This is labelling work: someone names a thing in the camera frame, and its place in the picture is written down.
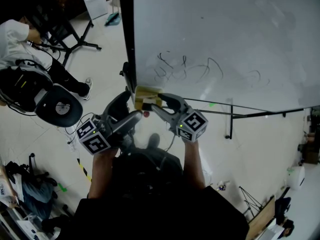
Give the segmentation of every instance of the black office chair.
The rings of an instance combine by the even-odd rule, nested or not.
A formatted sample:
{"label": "black office chair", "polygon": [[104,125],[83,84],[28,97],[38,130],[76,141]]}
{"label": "black office chair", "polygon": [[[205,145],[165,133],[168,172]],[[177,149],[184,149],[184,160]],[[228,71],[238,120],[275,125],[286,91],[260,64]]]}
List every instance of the black office chair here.
{"label": "black office chair", "polygon": [[[21,65],[25,61],[32,60],[20,59],[16,63]],[[45,69],[31,65],[0,69],[0,98],[16,112],[34,112],[42,120],[58,127],[75,125],[83,113],[76,97],[53,83]]]}
{"label": "black office chair", "polygon": [[41,183],[41,182],[47,182],[47,183],[50,183],[52,186],[56,187],[58,184],[57,184],[57,181],[54,179],[54,178],[51,178],[51,177],[48,177],[49,176],[49,172],[44,172],[42,174],[37,174],[35,175],[34,173],[34,168],[33,168],[33,165],[32,165],[32,158],[35,159],[35,154],[34,153],[31,153],[29,155],[29,165],[26,165],[26,164],[23,164],[22,167],[27,171],[29,172],[30,176],[31,177],[34,177],[34,179],[37,181],[37,183]]}

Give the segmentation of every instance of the cable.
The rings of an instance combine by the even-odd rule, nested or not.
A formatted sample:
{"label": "cable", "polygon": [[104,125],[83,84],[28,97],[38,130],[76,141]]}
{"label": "cable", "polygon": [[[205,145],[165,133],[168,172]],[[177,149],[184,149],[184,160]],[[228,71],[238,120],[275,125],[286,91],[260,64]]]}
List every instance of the cable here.
{"label": "cable", "polygon": [[7,103],[7,105],[8,105],[8,108],[9,108],[9,109],[17,112],[17,113],[20,114],[20,115],[27,116],[27,117],[36,117],[36,116],[37,116],[36,114],[24,114],[24,113],[21,113],[21,112],[19,112],[18,110],[12,108],[8,103]]}
{"label": "cable", "polygon": [[[69,133],[69,132],[67,131],[67,128],[64,128],[65,132],[66,132],[68,135],[74,134],[74,133],[77,131],[79,124],[82,122],[82,119],[83,119],[85,116],[90,115],[90,114],[93,114],[93,115],[94,115],[93,112],[89,112],[88,114],[85,114],[84,116],[82,116],[82,117],[80,118],[80,121],[78,122],[75,130],[74,130],[72,133]],[[68,141],[67,144],[70,145],[70,144],[75,140],[76,136],[77,136],[77,134],[75,134],[74,137],[73,137],[73,139],[72,139],[71,141]]]}
{"label": "cable", "polygon": [[172,147],[172,145],[173,145],[173,143],[175,141],[175,137],[176,137],[176,135],[173,136],[170,146],[167,149],[165,149],[164,151],[168,152],[169,149],[171,149],[171,147]]}
{"label": "cable", "polygon": [[21,62],[23,62],[23,64],[24,64],[24,62],[28,62],[27,65],[32,66],[32,67],[38,66],[41,70],[43,70],[43,71],[45,71],[45,72],[48,72],[48,69],[45,69],[44,66],[42,66],[41,64],[39,64],[38,62],[36,62],[36,61],[34,61],[34,60],[32,60],[32,59],[17,59],[17,60],[15,61],[15,64],[16,64],[17,66],[19,66],[19,64],[20,64]]}
{"label": "cable", "polygon": [[22,46],[23,46],[23,49],[25,50],[26,54],[31,55],[32,58],[33,58],[33,60],[36,61],[35,56],[34,56],[31,52],[29,52],[29,51],[27,50],[27,48],[26,48],[23,44],[22,44]]}
{"label": "cable", "polygon": [[52,46],[51,46],[51,45],[37,44],[37,43],[34,43],[34,42],[32,42],[32,41],[29,41],[29,42],[33,45],[32,47],[35,48],[35,49],[37,49],[38,51],[41,51],[41,52],[44,52],[44,53],[50,55],[53,59],[55,59],[55,60],[57,60],[57,61],[60,59],[60,56],[61,56],[60,50],[57,50],[57,51],[59,52],[59,56],[58,56],[58,58],[55,58],[55,57],[53,57],[49,52],[47,52],[46,50],[39,48],[39,46],[49,47],[49,48],[51,48],[51,50],[52,50]]}

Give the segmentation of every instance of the white floor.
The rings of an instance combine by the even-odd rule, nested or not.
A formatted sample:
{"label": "white floor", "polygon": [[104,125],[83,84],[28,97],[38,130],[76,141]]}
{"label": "white floor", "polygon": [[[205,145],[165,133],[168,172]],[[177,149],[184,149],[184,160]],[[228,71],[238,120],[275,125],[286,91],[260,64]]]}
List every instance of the white floor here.
{"label": "white floor", "polygon": [[[119,75],[127,61],[122,22],[118,26],[105,27],[106,16],[93,21],[86,41],[98,44],[102,51],[94,48],[79,48],[67,64],[67,70],[79,81],[92,77],[94,87],[91,99],[83,102],[83,114],[100,114],[106,105],[125,90],[125,80]],[[72,20],[81,36],[88,24],[88,15]],[[68,38],[67,44],[75,42]],[[229,108],[215,104],[190,102],[194,108],[227,111]],[[17,114],[7,107],[0,107],[0,156],[3,163],[15,161],[27,164],[30,153],[35,153],[36,166],[48,171],[67,191],[56,188],[59,201],[71,210],[77,209],[80,199],[86,198],[90,181],[79,167],[77,158],[91,175],[93,157],[79,144],[72,151],[63,128],[49,125],[37,117]],[[235,113],[253,113],[254,110],[236,108]],[[286,170],[298,157],[297,146],[303,139],[307,111],[282,115],[237,119],[234,121],[233,139],[225,139],[229,131],[229,117],[220,114],[205,114],[209,126],[200,138],[200,154],[208,182],[213,186],[219,181],[230,181],[222,193],[240,210],[244,209],[239,186],[246,189],[258,201],[275,194],[285,184]],[[136,141],[145,147],[152,133],[159,133],[160,147],[167,148],[173,134],[155,114],[143,118],[136,127]],[[184,163],[184,147],[176,138],[170,153]]]}

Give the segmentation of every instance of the jeans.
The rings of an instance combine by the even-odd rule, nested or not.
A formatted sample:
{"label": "jeans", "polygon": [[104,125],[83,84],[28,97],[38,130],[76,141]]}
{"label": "jeans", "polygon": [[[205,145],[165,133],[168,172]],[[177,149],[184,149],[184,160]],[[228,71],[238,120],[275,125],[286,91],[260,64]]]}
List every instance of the jeans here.
{"label": "jeans", "polygon": [[274,217],[278,225],[282,224],[285,220],[285,212],[291,202],[291,197],[279,198],[275,201]]}
{"label": "jeans", "polygon": [[77,81],[56,59],[52,59],[52,65],[48,73],[54,84],[63,86],[69,92],[76,93],[81,97],[84,97],[89,93],[89,85]]}
{"label": "jeans", "polygon": [[26,207],[41,219],[48,219],[51,213],[54,187],[43,182],[40,188],[29,182],[22,181],[22,193]]}

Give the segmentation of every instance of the sneaker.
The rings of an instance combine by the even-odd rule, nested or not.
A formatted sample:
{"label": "sneaker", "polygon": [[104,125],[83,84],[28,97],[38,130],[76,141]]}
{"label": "sneaker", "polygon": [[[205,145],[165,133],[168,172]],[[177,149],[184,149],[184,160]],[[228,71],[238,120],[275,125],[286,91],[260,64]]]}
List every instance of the sneaker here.
{"label": "sneaker", "polygon": [[159,146],[159,144],[160,144],[160,136],[159,136],[159,134],[158,133],[153,133],[149,138],[147,149],[149,149],[149,148],[156,149]]}
{"label": "sneaker", "polygon": [[90,87],[88,94],[83,97],[85,101],[88,101],[90,99],[90,93],[91,93],[92,87],[94,86],[94,82],[91,77],[88,77],[84,83]]}

